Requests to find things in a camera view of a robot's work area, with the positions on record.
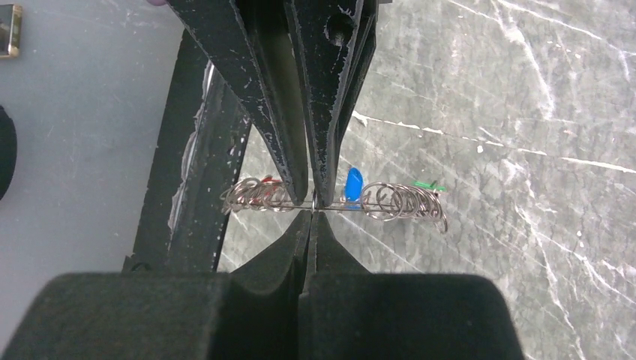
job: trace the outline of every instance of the blue object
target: blue object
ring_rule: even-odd
[[[355,202],[360,200],[362,195],[362,173],[360,170],[352,167],[349,169],[349,175],[346,176],[346,184],[344,185],[344,199],[347,202]]]

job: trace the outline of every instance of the black circular object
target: black circular object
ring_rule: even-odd
[[[16,127],[0,106],[0,200],[7,192],[16,169],[18,139]]]

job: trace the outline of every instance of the metal coil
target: metal coil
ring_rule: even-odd
[[[220,198],[223,200],[225,214],[241,210],[288,212],[293,209],[364,212],[378,221],[431,221],[441,233],[449,228],[439,194],[434,190],[412,185],[374,182],[362,189],[362,196],[358,201],[345,201],[341,197],[326,208],[315,208],[315,202],[294,205],[282,181],[246,178],[223,192]]]

